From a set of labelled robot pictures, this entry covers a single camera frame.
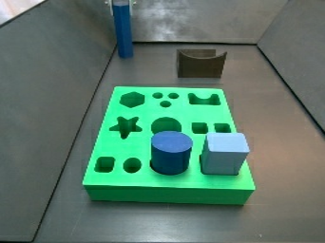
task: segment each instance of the green shape sorter board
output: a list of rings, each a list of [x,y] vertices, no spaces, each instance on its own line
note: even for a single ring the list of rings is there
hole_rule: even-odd
[[[179,131],[192,139],[187,170],[149,166],[151,137]],[[236,176],[203,175],[207,132],[236,132],[220,89],[119,86],[101,123],[84,176],[92,200],[242,205],[255,190],[247,162]]]

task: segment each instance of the gray wall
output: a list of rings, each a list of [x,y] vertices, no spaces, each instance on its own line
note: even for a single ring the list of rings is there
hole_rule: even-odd
[[[133,40],[255,44],[287,0],[137,0]]]
[[[0,241],[30,241],[115,47],[101,0],[49,0],[0,28]]]
[[[258,47],[325,130],[325,1],[291,0]]]

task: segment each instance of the blue tube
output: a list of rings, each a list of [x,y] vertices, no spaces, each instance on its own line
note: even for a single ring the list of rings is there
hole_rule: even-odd
[[[120,58],[133,57],[133,44],[131,32],[129,3],[113,3],[112,14],[116,35],[117,55]]]

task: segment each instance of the small circular hole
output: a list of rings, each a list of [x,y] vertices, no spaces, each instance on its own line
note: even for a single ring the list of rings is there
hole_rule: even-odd
[[[163,94],[158,92],[152,95],[152,97],[156,99],[160,99],[163,97]]]
[[[170,94],[167,95],[167,97],[168,97],[170,99],[178,99],[178,98],[179,98],[179,95],[178,95],[176,93],[170,93]]]
[[[160,102],[160,106],[164,108],[167,108],[170,105],[171,105],[171,102],[168,102],[168,101]]]
[[[140,161],[136,158],[128,158],[124,161],[123,169],[127,173],[135,173],[140,169]]]

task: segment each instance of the hexagon hole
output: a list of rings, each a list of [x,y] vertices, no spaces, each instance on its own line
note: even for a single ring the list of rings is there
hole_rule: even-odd
[[[144,95],[137,92],[131,92],[120,96],[119,103],[125,105],[129,108],[133,108],[144,104]]]

